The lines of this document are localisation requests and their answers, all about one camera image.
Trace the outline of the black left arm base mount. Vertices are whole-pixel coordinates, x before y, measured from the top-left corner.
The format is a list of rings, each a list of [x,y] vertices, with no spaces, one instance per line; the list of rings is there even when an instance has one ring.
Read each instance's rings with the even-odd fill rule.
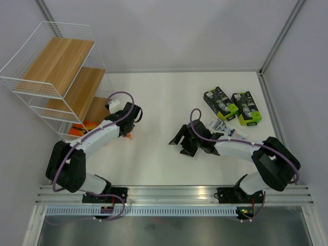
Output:
[[[128,198],[128,188],[112,187],[111,190],[104,191],[101,195],[86,194],[82,198],[82,203],[94,204],[123,204]]]

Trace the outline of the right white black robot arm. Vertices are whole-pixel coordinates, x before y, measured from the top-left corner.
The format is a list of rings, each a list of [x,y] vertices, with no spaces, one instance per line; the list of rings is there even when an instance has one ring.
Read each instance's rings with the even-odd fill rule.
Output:
[[[239,202],[246,202],[267,188],[282,192],[293,178],[299,178],[300,162],[275,137],[255,142],[231,138],[220,132],[211,133],[197,119],[183,125],[169,144],[181,145],[180,153],[189,157],[202,149],[207,154],[232,156],[253,163],[256,172],[243,175],[233,187]]]

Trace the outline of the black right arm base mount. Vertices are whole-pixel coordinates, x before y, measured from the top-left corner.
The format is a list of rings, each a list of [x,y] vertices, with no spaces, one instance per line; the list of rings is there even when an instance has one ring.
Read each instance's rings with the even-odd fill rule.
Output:
[[[262,204],[263,191],[257,191],[252,195],[246,194],[240,188],[218,187],[214,196],[220,204]]]

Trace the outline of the aluminium table rail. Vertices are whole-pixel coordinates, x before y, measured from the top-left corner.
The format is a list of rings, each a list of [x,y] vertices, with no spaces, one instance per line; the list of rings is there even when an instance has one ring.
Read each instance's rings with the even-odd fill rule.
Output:
[[[215,206],[216,186],[128,186],[126,203],[129,206]],[[55,193],[50,185],[42,185],[34,198],[36,204],[80,205],[84,193],[61,191]],[[314,200],[304,185],[289,185],[284,191],[266,190],[266,206],[312,206]]]

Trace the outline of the aluminium corner frame post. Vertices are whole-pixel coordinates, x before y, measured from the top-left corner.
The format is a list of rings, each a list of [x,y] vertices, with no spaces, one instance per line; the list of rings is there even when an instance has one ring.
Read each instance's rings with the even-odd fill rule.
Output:
[[[287,20],[285,21],[281,31],[279,32],[271,50],[269,51],[266,59],[262,67],[259,69],[259,75],[263,77],[264,73],[268,69],[271,61],[275,57],[278,49],[282,45],[283,41],[285,40],[286,36],[288,35],[290,29],[292,28],[294,22],[296,21],[297,17],[299,16],[300,12],[302,11],[304,5],[307,3],[307,0],[297,0],[294,7],[292,8]]]

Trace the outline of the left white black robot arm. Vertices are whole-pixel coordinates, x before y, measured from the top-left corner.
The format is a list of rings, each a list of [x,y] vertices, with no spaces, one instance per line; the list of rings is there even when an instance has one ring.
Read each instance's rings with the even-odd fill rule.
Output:
[[[87,159],[109,142],[130,134],[142,116],[142,108],[128,102],[84,136],[71,142],[58,141],[46,169],[46,177],[53,182],[53,191],[84,191],[101,203],[108,202],[112,197],[111,183],[89,174]]]

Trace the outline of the black green razor box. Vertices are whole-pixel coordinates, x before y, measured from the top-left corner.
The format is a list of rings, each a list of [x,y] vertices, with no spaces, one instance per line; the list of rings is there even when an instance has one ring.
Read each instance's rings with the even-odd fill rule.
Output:
[[[231,100],[238,108],[237,115],[241,126],[256,126],[262,120],[250,91],[233,93]]]
[[[230,121],[236,118],[238,107],[220,87],[204,92],[203,100],[221,120]]]

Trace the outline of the white Gillette SkinGuard razor pack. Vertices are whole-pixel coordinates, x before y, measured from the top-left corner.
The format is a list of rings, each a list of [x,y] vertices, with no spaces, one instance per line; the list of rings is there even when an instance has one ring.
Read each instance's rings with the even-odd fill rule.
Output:
[[[217,116],[214,116],[206,125],[206,128],[212,133],[223,133],[228,137],[238,138],[242,140],[246,140],[248,138],[248,134],[238,129],[237,127],[226,123],[221,120]]]

